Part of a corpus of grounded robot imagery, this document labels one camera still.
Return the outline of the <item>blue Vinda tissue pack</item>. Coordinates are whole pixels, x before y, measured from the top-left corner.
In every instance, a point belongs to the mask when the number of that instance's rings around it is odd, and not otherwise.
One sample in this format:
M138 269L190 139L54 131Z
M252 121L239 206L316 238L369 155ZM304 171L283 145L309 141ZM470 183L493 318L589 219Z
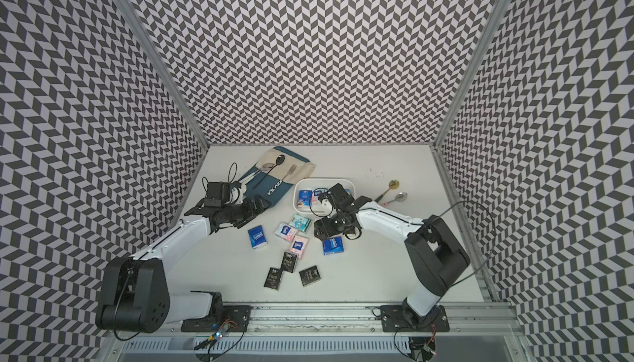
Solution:
M310 203L312 201L312 191L311 190L300 190L298 193L297 199L297 207L298 208L310 208Z

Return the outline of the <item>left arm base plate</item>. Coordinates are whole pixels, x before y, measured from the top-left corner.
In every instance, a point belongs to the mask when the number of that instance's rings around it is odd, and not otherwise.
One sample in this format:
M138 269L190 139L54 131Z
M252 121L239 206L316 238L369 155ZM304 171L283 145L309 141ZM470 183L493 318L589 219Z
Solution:
M230 304L225 305L219 311L211 312L203 318L184 320L181 332L208 333L218 332L225 321L234 322L235 327L229 329L230 333L244 333L248 329L251 305Z

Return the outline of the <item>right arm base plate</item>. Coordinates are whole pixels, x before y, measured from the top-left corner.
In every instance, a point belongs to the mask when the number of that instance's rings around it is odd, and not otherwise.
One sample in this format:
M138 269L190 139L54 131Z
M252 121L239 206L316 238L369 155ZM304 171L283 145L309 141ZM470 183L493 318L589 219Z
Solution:
M381 305L379 319L383 332L449 332L444 306L435 305L427 315L419 316L408 304Z

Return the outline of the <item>white storage box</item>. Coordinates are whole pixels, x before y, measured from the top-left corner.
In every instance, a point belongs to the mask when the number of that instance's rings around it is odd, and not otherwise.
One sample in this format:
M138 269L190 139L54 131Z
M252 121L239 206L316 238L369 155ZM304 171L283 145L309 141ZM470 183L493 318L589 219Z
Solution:
M334 185L340 184L352 196L356 195L353 182L344 178L307 178L300 180L293 191L293 208L297 213L318 216L326 215L331 210L331 204L326 198L320 199L320 195L328 191Z

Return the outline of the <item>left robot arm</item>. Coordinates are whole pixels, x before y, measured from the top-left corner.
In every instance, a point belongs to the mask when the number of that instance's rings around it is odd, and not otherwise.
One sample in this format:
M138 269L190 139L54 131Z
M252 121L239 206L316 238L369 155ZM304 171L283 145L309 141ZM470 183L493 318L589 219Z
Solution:
M156 332L166 323L225 317L221 295L208 291L177 294L167 274L201 240L222 228L242 228L272 204L257 195L242 203L202 199L175 228L137 253L110 261L97 297L96 325L114 332Z

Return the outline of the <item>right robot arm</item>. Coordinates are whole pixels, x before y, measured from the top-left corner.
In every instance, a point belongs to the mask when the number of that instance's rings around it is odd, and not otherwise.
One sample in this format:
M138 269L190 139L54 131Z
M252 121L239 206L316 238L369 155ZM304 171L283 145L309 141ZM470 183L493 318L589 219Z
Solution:
M381 234L405 246L419 284L402 304L406 327L422 330L439 317L439 301L471 265L470 257L438 215L411 218L363 197L315 223L325 241L348 229Z

